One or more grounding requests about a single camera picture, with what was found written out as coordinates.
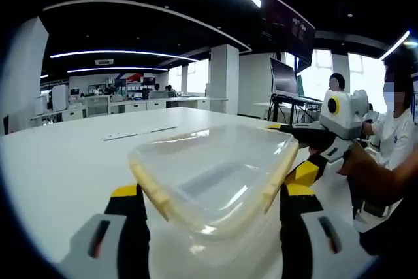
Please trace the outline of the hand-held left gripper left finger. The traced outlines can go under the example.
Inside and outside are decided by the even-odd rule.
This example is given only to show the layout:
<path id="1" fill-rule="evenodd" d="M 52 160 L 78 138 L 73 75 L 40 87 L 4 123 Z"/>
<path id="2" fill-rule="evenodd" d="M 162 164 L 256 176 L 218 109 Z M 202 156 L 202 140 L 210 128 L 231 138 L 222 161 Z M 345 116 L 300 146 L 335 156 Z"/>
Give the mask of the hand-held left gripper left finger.
<path id="1" fill-rule="evenodd" d="M 141 187 L 117 188 L 104 212 L 71 237 L 60 272 L 66 278 L 149 278 L 147 219 Z"/>

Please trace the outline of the person's right hand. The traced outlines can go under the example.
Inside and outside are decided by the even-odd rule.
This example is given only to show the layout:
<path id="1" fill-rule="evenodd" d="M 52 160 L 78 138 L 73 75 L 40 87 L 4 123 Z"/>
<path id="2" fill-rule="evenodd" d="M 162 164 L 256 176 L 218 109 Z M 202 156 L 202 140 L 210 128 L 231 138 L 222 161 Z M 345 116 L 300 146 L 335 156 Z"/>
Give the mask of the person's right hand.
<path id="1" fill-rule="evenodd" d="M 371 199 L 387 193 L 391 172 L 378 165 L 357 141 L 353 141 L 343 157 L 343 165 L 337 173 L 346 176 L 359 194 Z"/>

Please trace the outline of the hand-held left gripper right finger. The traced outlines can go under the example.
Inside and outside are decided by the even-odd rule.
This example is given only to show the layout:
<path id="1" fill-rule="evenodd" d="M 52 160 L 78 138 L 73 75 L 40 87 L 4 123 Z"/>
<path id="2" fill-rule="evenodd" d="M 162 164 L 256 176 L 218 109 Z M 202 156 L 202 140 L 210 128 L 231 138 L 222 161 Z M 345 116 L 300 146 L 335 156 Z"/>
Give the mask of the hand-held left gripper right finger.
<path id="1" fill-rule="evenodd" d="M 280 221 L 282 278 L 362 278 L 376 260 L 359 233 L 306 186 L 281 187 Z"/>

